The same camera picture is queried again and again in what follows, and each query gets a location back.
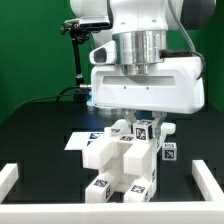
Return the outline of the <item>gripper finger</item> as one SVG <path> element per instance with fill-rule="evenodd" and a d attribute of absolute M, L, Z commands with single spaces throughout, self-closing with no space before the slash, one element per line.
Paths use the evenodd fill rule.
<path fill-rule="evenodd" d="M 165 112 L 153 112 L 152 117 L 154 118 L 152 123 L 153 135 L 159 137 L 161 135 L 161 125 L 167 117 Z"/>
<path fill-rule="evenodd" d="M 133 131 L 133 124 L 137 122 L 137 119 L 135 117 L 135 110 L 133 109 L 123 109 L 122 114 L 124 119 L 126 120 L 128 124 L 129 131 Z"/>

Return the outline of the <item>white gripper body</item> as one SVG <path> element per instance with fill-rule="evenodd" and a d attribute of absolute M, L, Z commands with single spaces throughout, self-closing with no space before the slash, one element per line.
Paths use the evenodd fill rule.
<path fill-rule="evenodd" d="M 95 66 L 91 74 L 95 106 L 192 114 L 205 102 L 199 57 L 165 58 L 144 75 L 123 75 L 118 65 Z"/>

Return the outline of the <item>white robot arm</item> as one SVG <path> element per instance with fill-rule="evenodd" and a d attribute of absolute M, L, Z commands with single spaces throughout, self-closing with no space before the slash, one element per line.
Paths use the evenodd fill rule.
<path fill-rule="evenodd" d="M 216 0 L 70 0 L 75 31 L 91 32 L 92 103 L 160 121 L 168 113 L 192 114 L 204 105 L 203 56 L 167 48 L 167 32 L 183 35 L 213 15 Z"/>

